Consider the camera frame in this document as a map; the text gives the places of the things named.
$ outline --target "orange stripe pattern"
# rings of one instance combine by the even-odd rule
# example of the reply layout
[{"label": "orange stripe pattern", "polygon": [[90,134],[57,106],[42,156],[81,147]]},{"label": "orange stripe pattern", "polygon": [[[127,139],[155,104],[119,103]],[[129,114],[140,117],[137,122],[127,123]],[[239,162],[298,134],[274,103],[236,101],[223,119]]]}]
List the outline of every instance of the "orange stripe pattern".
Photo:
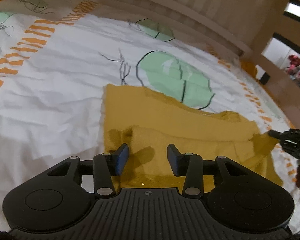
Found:
[{"label": "orange stripe pattern", "polygon": [[[46,25],[59,25],[59,24],[65,24],[65,25],[74,25],[75,21],[78,21],[79,19],[81,19],[82,17],[85,17],[87,13],[89,13],[90,11],[92,11],[95,7],[96,7],[97,3],[93,2],[93,1],[89,1],[89,0],[84,0],[82,1],[79,5],[77,5],[71,13],[69,13],[67,16],[63,17],[62,19],[60,19],[57,22],[54,21],[49,21],[49,20],[44,20],[44,19],[40,19],[40,20],[35,20],[35,24],[42,24],[42,25],[31,25],[29,27],[29,29],[31,30],[25,30],[24,33],[29,33],[29,34],[33,34],[34,37],[32,38],[21,38],[23,41],[26,41],[28,43],[24,43],[24,42],[18,42],[16,45],[28,45],[28,46],[32,46],[32,47],[36,47],[38,49],[43,48],[44,45],[46,45],[47,41],[46,40],[42,40],[41,37],[46,37],[46,38],[50,38],[51,35],[50,34],[46,34],[44,32],[37,32],[37,31],[32,31],[32,30],[40,30],[40,31],[48,31],[50,33],[54,33],[55,32],[55,28],[51,28],[48,26],[43,26],[44,24]],[[32,49],[32,48],[26,48],[26,47],[11,47],[10,49],[14,49],[20,52],[32,52],[35,53],[38,50],[37,49]],[[18,59],[18,60],[7,60],[7,58],[11,58],[11,57],[21,57],[22,59]],[[23,62],[25,59],[29,59],[30,57],[26,57],[23,56],[17,52],[13,52],[10,54],[6,54],[3,58],[0,58],[0,65],[1,64],[9,64],[11,66],[22,66]],[[2,67],[0,68],[0,74],[12,74],[15,75],[18,73],[18,70],[16,69],[10,69],[7,67]],[[3,85],[3,80],[0,80],[0,87]]]}]

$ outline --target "white rectangular opening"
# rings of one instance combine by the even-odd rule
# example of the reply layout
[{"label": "white rectangular opening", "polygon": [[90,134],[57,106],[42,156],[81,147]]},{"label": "white rectangular opening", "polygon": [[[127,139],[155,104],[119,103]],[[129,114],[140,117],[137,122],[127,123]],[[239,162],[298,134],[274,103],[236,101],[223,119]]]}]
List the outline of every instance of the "white rectangular opening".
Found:
[{"label": "white rectangular opening", "polygon": [[300,6],[298,5],[288,3],[285,11],[300,17]]}]

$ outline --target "wrinkled sheet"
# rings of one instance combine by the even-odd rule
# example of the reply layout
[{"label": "wrinkled sheet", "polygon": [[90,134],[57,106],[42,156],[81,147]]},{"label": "wrinkled sheet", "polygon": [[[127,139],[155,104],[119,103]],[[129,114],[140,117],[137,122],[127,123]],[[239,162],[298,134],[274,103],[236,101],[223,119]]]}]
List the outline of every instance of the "wrinkled sheet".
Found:
[{"label": "wrinkled sheet", "polygon": [[[169,87],[162,88],[165,81],[158,84],[158,79],[149,78],[149,64],[136,73],[140,60],[151,51],[170,56],[171,64],[162,65],[160,75],[176,61],[204,73],[213,97],[208,105],[191,97],[189,102],[198,108],[212,113],[238,112],[254,120],[261,133],[269,128],[289,129],[282,111],[238,66],[223,61],[208,45],[203,51],[181,42],[178,37],[186,34],[177,30],[171,30],[175,39],[169,41],[167,36],[172,34],[162,26],[158,30],[163,34],[152,36],[147,29],[151,23],[146,27],[136,24],[146,16],[85,0],[2,0],[0,12],[5,12],[0,16],[1,231],[9,230],[2,201],[11,189],[71,155],[85,160],[103,152],[102,102],[108,83],[143,84],[167,92]],[[296,160],[280,146],[272,151],[272,157],[283,187],[294,197],[296,209],[290,228],[297,232],[300,191],[293,182]],[[89,182],[83,179],[87,190],[92,187]]]}]

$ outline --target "metal screw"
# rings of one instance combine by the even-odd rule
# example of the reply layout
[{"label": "metal screw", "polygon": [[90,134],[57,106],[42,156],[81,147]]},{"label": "metal screw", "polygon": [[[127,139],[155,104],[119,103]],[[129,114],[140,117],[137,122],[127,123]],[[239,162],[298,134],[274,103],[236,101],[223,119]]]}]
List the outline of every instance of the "metal screw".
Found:
[{"label": "metal screw", "polygon": [[112,189],[108,188],[108,187],[102,187],[100,189],[97,190],[97,193],[101,196],[108,196],[112,193]]},{"label": "metal screw", "polygon": [[185,193],[191,196],[199,195],[201,193],[201,190],[199,190],[196,187],[189,187],[185,190]]}]

